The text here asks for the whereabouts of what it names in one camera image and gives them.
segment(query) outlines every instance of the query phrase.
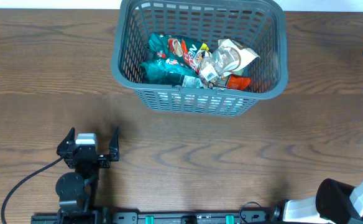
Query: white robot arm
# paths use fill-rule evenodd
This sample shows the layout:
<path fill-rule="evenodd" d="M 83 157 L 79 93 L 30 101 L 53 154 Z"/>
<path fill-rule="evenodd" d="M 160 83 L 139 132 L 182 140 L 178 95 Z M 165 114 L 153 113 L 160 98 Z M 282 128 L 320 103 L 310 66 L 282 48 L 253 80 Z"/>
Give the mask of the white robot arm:
<path fill-rule="evenodd" d="M 306 198 L 303 200 L 291 200 L 285 204 L 283 209 L 283 217 L 282 221 L 284 222 L 305 222 L 305 223 L 334 223 L 330 217 L 326 217 L 325 214 L 321 214 L 323 212 L 319 211 L 321 208 L 318 208 L 319 204 L 321 204 L 321 200 L 324 200 L 324 197 L 321 198 L 320 194 L 324 194 L 324 190 L 321 190 L 321 186 L 317 192 L 316 196 Z M 348 188 L 352 187 L 350 185 L 342 186 L 341 192 L 348 192 Z M 347 211 L 350 209 L 352 213 L 357 212 L 361 220 L 363 220 L 363 182 L 356 188 L 352 190 L 348 198 L 345 198 L 346 201 L 340 203 L 342 205 L 342 210 L 338 212 L 337 216 L 344 216 L 344 218 L 352 218 L 353 215 L 347 214 Z"/>

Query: wood grain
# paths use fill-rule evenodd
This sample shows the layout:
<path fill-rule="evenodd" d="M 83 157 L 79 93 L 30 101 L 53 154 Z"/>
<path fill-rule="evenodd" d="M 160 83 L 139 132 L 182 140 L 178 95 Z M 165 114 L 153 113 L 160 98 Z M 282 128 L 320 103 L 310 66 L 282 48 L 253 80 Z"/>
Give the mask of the wood grain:
<path fill-rule="evenodd" d="M 363 180 L 363 13 L 288 12 L 285 93 L 235 118 L 152 111 L 112 77 L 118 11 L 0 10 L 0 208 L 57 158 L 74 126 L 121 160 L 102 170 L 98 205 L 237 210 L 305 198 L 321 181 Z M 10 199 L 9 223 L 56 212 L 64 163 Z"/>

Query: trash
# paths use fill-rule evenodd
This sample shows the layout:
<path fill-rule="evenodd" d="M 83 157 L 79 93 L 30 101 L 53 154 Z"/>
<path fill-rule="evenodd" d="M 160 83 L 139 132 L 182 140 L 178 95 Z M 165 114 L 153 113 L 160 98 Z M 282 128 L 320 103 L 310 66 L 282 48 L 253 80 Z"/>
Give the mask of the trash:
<path fill-rule="evenodd" d="M 175 59 L 189 66 L 197 74 L 204 57 L 209 57 L 209 48 L 205 43 L 177 35 L 152 33 L 149 38 L 149 49 L 155 58 Z"/>
<path fill-rule="evenodd" d="M 197 74 L 186 65 L 174 59 L 152 59 L 142 62 L 144 79 L 149 84 L 180 85 L 189 88 L 203 88 Z"/>
<path fill-rule="evenodd" d="M 218 44 L 211 54 L 205 43 L 152 33 L 149 49 L 154 59 L 141 63 L 144 79 L 149 84 L 245 90 L 251 79 L 242 77 L 244 68 L 258 55 L 235 40 L 221 39 Z"/>
<path fill-rule="evenodd" d="M 221 39 L 218 40 L 218 44 L 219 48 L 211 56 L 203 58 L 200 63 L 199 77 L 204 83 L 204 88 L 222 86 L 218 84 L 219 81 L 232 73 L 241 76 L 244 68 L 259 57 L 252 49 L 235 40 Z"/>
<path fill-rule="evenodd" d="M 231 90 L 244 91 L 250 84 L 250 78 L 238 75 L 229 75 L 218 81 L 214 88 L 228 88 Z"/>

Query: black cable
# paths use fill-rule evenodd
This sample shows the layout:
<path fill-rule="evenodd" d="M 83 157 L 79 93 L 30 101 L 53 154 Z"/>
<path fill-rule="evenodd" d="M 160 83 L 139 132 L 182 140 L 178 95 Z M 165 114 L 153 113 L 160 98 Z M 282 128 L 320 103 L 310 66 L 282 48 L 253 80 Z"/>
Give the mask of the black cable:
<path fill-rule="evenodd" d="M 262 209 L 262 207 L 257 203 L 257 202 L 247 202 L 247 203 L 245 203 L 242 207 L 241 207 L 241 209 L 239 210 L 239 218 L 242 220 L 242 221 L 244 221 L 245 223 L 248 223 L 246 220 L 245 220 L 245 218 L 241 215 L 241 213 L 242 213 L 242 209 L 244 209 L 245 208 L 245 206 L 247 206 L 247 205 L 252 205 L 252 204 L 255 204 L 255 205 L 258 205 L 259 207 L 260 207 L 260 209 Z"/>
<path fill-rule="evenodd" d="M 65 158 L 67 154 L 64 154 L 63 156 L 61 156 L 60 158 L 58 158 L 56 161 L 52 162 L 51 164 L 45 166 L 44 168 L 37 170 L 35 172 L 33 172 L 32 174 L 28 175 L 26 178 L 22 179 L 16 186 L 13 187 L 13 189 L 8 193 L 8 195 L 6 196 L 5 200 L 3 201 L 2 204 L 2 209 L 1 209 L 1 219 L 2 219 L 2 224 L 6 224 L 6 219 L 5 219 L 5 208 L 6 208 L 6 204 L 7 201 L 9 201 L 10 197 L 12 196 L 12 194 L 27 180 L 29 180 L 31 177 L 39 174 L 40 172 L 51 168 L 52 166 L 54 166 L 56 163 L 60 162 L 62 159 Z"/>

